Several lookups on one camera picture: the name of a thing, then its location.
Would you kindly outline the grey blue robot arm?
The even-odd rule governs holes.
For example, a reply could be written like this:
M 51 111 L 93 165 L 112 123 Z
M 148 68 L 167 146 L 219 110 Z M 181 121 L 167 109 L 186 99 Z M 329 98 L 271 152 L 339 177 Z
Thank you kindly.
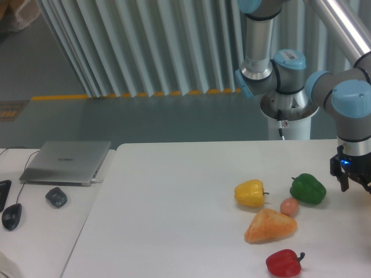
M 274 120 L 275 136 L 285 139 L 286 122 L 310 119 L 323 109 L 336 124 L 337 152 L 330 173 L 346 191 L 354 181 L 370 190 L 370 32 L 345 1 L 309 1 L 334 35 L 352 68 L 305 75 L 298 50 L 270 53 L 274 19 L 282 1 L 239 1 L 246 17 L 245 58 L 236 81 L 247 96 L 262 94 L 261 111 Z

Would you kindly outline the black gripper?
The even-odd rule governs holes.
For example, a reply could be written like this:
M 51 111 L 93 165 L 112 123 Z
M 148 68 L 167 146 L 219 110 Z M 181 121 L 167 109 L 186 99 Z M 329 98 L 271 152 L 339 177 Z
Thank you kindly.
M 347 155 L 344 147 L 338 146 L 337 154 L 330 159 L 330 174 L 339 178 L 342 192 L 349 189 L 348 177 L 353 180 L 360 177 L 364 181 L 364 189 L 371 193 L 370 153 L 359 156 Z

